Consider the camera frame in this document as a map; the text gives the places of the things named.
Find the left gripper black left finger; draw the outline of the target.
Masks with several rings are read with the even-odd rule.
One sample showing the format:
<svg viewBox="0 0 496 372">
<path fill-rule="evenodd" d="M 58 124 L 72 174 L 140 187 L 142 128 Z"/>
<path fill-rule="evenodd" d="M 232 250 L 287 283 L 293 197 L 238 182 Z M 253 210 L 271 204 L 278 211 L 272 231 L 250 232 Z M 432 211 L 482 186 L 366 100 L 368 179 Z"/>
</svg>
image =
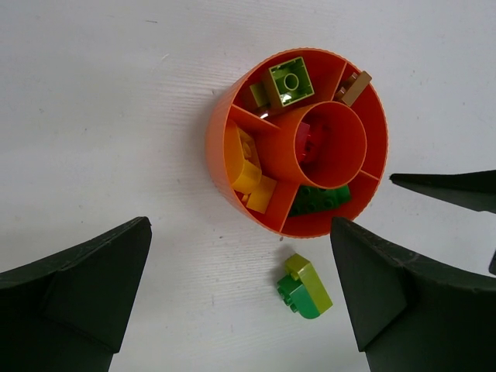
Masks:
<svg viewBox="0 0 496 372">
<path fill-rule="evenodd" d="M 122 347 L 150 250 L 136 217 L 1 274 L 3 371 L 107 371 Z"/>
</svg>

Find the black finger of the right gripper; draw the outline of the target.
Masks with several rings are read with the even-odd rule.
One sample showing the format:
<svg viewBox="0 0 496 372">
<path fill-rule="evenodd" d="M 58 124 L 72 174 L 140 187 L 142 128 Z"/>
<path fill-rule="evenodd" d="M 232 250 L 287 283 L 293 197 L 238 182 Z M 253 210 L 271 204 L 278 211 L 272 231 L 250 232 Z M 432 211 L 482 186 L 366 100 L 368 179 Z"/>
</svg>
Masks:
<svg viewBox="0 0 496 372">
<path fill-rule="evenodd" d="M 495 213 L 495 170 L 465 174 L 392 174 L 390 180 L 397 186 L 462 208 Z"/>
</svg>

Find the lime square lego brick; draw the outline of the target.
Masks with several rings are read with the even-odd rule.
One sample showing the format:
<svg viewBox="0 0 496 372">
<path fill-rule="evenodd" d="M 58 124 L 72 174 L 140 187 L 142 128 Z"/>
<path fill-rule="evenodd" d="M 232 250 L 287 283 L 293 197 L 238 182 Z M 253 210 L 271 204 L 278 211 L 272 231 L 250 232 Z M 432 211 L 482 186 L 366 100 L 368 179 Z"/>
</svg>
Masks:
<svg viewBox="0 0 496 372">
<path fill-rule="evenodd" d="M 267 68 L 262 83 L 273 109 L 284 109 L 315 94 L 302 57 Z"/>
</svg>

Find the brown studded lego plate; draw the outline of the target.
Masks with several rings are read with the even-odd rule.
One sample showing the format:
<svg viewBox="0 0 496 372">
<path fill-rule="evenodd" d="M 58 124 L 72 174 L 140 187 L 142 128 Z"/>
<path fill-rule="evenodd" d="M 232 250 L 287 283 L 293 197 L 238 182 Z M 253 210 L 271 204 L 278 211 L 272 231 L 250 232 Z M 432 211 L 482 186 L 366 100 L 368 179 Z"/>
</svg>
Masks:
<svg viewBox="0 0 496 372">
<path fill-rule="evenodd" d="M 351 107 L 371 80 L 372 77 L 366 71 L 361 71 L 359 74 L 352 73 L 339 87 L 334 95 L 334 100 Z"/>
</svg>

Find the dark green lego plate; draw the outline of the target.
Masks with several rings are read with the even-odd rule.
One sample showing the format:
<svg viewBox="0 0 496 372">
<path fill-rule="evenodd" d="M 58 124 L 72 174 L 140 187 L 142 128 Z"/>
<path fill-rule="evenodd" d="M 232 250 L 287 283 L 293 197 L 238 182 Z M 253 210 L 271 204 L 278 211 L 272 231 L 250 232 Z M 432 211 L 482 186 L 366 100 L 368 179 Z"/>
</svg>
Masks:
<svg viewBox="0 0 496 372">
<path fill-rule="evenodd" d="M 324 189 L 302 185 L 294 198 L 289 217 L 325 212 L 338 208 L 351 200 L 347 185 L 341 188 Z"/>
</svg>

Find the lime long lego brick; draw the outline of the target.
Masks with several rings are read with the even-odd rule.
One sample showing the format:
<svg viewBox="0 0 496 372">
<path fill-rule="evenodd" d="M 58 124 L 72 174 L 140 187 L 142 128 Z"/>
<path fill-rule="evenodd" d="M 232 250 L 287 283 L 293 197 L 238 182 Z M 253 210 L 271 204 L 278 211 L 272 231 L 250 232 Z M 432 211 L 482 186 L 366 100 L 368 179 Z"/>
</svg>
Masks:
<svg viewBox="0 0 496 372">
<path fill-rule="evenodd" d="M 257 111 L 269 105 L 270 101 L 262 82 L 248 87 L 248 106 L 251 111 Z"/>
</svg>

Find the green curved lego brick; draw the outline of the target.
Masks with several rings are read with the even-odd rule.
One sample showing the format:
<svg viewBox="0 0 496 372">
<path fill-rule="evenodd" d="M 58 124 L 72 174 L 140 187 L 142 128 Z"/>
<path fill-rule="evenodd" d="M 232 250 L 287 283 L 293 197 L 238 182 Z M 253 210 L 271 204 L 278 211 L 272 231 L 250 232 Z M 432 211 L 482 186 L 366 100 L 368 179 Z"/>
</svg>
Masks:
<svg viewBox="0 0 496 372">
<path fill-rule="evenodd" d="M 314 301 L 300 280 L 286 275 L 277 282 L 277 292 L 283 302 L 304 319 L 316 319 L 320 316 Z"/>
</svg>

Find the lime sloped lego brick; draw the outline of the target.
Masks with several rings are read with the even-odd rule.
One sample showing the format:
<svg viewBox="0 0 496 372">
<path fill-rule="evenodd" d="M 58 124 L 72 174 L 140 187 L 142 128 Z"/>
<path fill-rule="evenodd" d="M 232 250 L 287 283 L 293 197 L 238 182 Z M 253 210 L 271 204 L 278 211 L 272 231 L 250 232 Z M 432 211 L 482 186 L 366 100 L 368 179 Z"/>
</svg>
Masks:
<svg viewBox="0 0 496 372">
<path fill-rule="evenodd" d="M 284 268 L 293 279 L 303 284 L 320 315 L 332 307 L 332 300 L 309 260 L 295 253 L 286 259 Z"/>
</svg>

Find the red ridged lego piece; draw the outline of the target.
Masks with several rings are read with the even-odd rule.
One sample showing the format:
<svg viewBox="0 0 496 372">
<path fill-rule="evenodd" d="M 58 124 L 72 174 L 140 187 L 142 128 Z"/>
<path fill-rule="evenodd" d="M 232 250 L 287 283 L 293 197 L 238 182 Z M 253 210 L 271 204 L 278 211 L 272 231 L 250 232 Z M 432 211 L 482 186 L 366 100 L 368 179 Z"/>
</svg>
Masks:
<svg viewBox="0 0 496 372">
<path fill-rule="evenodd" d="M 324 140 L 324 127 L 321 123 L 300 122 L 295 137 L 295 155 L 299 164 L 315 162 Z"/>
</svg>

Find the yellow long lego brick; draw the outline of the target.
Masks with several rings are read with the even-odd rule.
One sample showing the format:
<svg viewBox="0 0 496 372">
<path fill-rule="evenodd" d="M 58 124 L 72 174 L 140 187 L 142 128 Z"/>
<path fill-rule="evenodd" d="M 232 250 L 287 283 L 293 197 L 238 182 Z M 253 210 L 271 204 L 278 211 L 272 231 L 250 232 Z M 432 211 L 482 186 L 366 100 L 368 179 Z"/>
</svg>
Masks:
<svg viewBox="0 0 496 372">
<path fill-rule="evenodd" d="M 257 148 L 253 137 L 231 119 L 226 124 L 224 154 L 232 188 L 244 195 L 251 194 L 262 176 Z"/>
</svg>

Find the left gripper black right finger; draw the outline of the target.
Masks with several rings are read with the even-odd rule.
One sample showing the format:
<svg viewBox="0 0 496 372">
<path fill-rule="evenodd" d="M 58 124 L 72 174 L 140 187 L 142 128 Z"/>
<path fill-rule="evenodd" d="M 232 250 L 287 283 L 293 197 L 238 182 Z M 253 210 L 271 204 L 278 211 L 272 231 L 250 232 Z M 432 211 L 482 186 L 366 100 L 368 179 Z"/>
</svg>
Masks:
<svg viewBox="0 0 496 372">
<path fill-rule="evenodd" d="M 389 242 L 343 217 L 330 240 L 372 371 L 493 371 L 495 279 Z"/>
</svg>

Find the yellow square lego brick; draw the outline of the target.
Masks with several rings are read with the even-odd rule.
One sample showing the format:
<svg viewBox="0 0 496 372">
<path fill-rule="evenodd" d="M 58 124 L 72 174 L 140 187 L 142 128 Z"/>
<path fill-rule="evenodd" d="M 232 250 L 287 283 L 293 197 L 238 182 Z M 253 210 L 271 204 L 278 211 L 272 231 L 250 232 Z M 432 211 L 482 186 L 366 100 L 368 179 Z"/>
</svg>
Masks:
<svg viewBox="0 0 496 372">
<path fill-rule="evenodd" d="M 242 203 L 249 209 L 264 214 L 273 196 L 277 182 L 269 177 L 262 176 L 260 183 L 249 194 L 242 197 Z"/>
</svg>

